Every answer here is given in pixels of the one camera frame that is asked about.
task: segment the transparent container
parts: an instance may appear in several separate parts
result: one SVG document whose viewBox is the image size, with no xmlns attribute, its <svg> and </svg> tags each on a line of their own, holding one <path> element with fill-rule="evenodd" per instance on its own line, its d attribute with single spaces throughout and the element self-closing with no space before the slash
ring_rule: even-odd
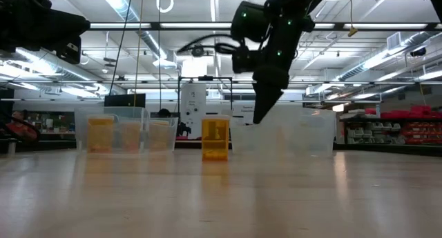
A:
<svg viewBox="0 0 442 238">
<path fill-rule="evenodd" d="M 149 123 L 149 150 L 167 152 L 175 150 L 178 118 L 151 118 Z"/>
<path fill-rule="evenodd" d="M 231 126 L 233 154 L 328 157 L 333 154 L 336 113 L 293 106 L 274 106 L 262 122 Z"/>
<path fill-rule="evenodd" d="M 202 118 L 202 160 L 227 160 L 229 154 L 228 115 Z"/>
<path fill-rule="evenodd" d="M 145 108 L 76 109 L 77 149 L 90 154 L 141 153 L 147 142 L 147 123 Z"/>
</svg>

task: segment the wooden table surface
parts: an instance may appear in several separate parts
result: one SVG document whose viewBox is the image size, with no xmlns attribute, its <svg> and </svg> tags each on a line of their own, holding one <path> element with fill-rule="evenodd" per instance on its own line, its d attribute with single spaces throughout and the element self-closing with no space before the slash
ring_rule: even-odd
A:
<svg viewBox="0 0 442 238">
<path fill-rule="evenodd" d="M 0 159 L 0 237 L 442 237 L 442 159 L 85 156 Z"/>
</svg>

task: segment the shelving unit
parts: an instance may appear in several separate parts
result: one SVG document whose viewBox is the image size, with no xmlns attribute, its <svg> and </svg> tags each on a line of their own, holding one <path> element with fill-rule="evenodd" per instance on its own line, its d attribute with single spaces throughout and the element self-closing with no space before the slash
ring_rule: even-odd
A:
<svg viewBox="0 0 442 238">
<path fill-rule="evenodd" d="M 344 123 L 349 145 L 442 145 L 442 119 L 351 118 Z"/>
</svg>

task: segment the yellow container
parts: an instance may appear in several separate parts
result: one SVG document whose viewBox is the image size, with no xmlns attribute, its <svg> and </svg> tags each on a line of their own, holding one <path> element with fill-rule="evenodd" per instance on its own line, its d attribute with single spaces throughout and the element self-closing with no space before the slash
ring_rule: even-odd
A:
<svg viewBox="0 0 442 238">
<path fill-rule="evenodd" d="M 121 122 L 123 149 L 125 152 L 137 153 L 140 151 L 141 122 Z"/>
<path fill-rule="evenodd" d="M 167 150 L 169 143 L 168 121 L 153 120 L 149 124 L 151 140 L 149 141 L 149 150 L 157 152 Z"/>
<path fill-rule="evenodd" d="M 202 160 L 226 161 L 229 154 L 228 115 L 207 115 L 202 119 Z"/>
<path fill-rule="evenodd" d="M 88 152 L 112 152 L 114 116 L 88 117 Z"/>
</svg>

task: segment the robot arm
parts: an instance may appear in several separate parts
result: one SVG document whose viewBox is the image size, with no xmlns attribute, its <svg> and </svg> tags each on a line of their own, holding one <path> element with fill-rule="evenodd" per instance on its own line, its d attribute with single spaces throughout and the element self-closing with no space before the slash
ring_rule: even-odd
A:
<svg viewBox="0 0 442 238">
<path fill-rule="evenodd" d="M 232 45 L 223 43 L 215 46 L 217 52 L 232 54 L 234 73 L 253 72 L 254 123 L 262 121 L 281 97 L 282 89 L 288 88 L 289 70 L 297 55 L 301 34 L 313 31 L 315 24 L 309 13 L 321 1 L 267 0 L 263 6 L 243 1 L 233 17 L 230 36 L 240 46 L 232 48 Z M 441 18 L 442 5 L 438 0 L 431 1 Z M 214 36 L 202 37 L 178 52 L 189 50 L 195 42 Z M 260 49 L 249 50 L 245 45 L 246 38 L 260 43 Z"/>
</svg>

